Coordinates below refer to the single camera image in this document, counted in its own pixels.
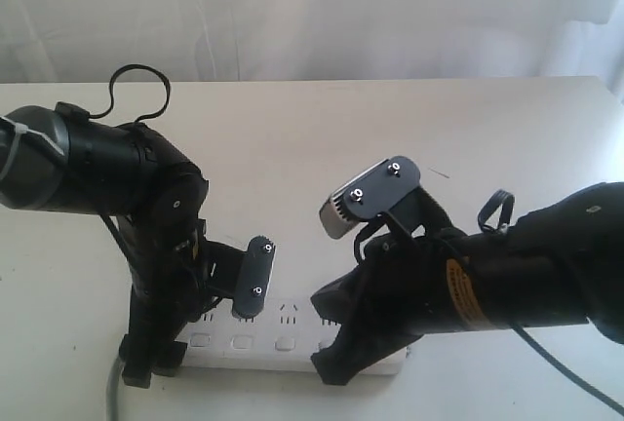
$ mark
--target orange warning label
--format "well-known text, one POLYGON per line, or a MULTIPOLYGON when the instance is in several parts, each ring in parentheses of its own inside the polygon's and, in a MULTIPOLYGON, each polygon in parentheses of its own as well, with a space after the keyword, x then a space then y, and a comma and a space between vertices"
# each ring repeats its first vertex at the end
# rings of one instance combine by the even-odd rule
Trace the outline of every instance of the orange warning label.
POLYGON ((447 260, 447 284, 455 310, 469 328, 473 330, 496 328, 481 310, 470 278, 454 259, 447 260))

